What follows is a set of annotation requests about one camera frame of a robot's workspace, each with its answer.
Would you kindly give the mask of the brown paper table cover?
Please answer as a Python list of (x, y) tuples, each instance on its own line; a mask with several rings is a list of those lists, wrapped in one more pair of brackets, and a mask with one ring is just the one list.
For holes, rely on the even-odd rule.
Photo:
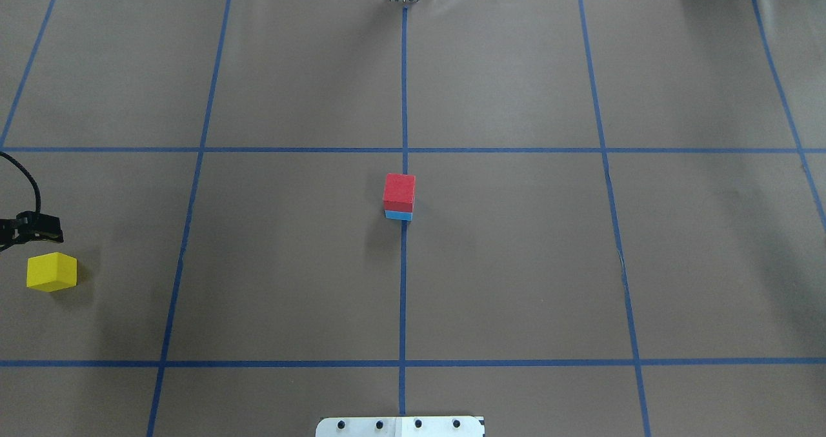
[[(2, 360), (398, 360), (389, 0), (2, 0)], [(407, 360), (824, 357), (824, 0), (409, 8)], [(77, 258), (77, 286), (26, 287)], [(823, 365), (407, 367), (489, 436), (823, 436)], [(308, 436), (398, 367), (2, 367), (3, 436)]]

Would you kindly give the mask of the blue tape line lengthwise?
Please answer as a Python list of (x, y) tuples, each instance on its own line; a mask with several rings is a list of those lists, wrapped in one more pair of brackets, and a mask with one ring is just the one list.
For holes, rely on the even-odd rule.
[[(409, 114), (408, 114), (408, 27), (409, 8), (404, 6), (401, 11), (401, 172), (409, 172)], [(407, 221), (401, 221), (400, 237), (400, 316), (399, 316), (399, 346), (398, 346), (398, 411), (400, 416), (407, 415)]]

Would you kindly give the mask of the blue tape line crosswise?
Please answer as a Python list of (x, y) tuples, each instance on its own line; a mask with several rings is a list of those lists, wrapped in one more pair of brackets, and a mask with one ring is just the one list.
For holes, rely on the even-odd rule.
[(2, 367), (180, 367), (180, 369), (291, 369), (292, 367), (624, 367), (684, 365), (823, 365), (824, 357), (649, 358), (648, 360), (2, 360)]

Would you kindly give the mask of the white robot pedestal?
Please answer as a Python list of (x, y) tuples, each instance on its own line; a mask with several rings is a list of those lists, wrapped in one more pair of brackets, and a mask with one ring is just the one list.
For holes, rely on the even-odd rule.
[(483, 417), (369, 416), (322, 419), (316, 436), (485, 436)]

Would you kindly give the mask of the red wooden block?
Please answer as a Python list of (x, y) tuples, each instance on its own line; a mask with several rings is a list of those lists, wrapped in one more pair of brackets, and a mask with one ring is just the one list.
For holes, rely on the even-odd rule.
[(415, 207), (416, 176), (390, 173), (385, 176), (383, 210), (411, 214)]

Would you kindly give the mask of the yellow wooden block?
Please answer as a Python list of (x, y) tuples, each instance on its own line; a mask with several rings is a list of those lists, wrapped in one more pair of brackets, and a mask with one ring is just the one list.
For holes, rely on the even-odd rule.
[(56, 292), (77, 286), (79, 264), (77, 258), (53, 252), (27, 260), (26, 287), (38, 292)]

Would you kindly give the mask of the blue wooden block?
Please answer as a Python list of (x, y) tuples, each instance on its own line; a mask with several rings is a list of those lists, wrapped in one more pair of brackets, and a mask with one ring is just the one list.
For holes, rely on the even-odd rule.
[(384, 210), (385, 217), (387, 219), (396, 220), (396, 221), (406, 221), (410, 222), (413, 219), (413, 213), (411, 212), (401, 212), (395, 210)]

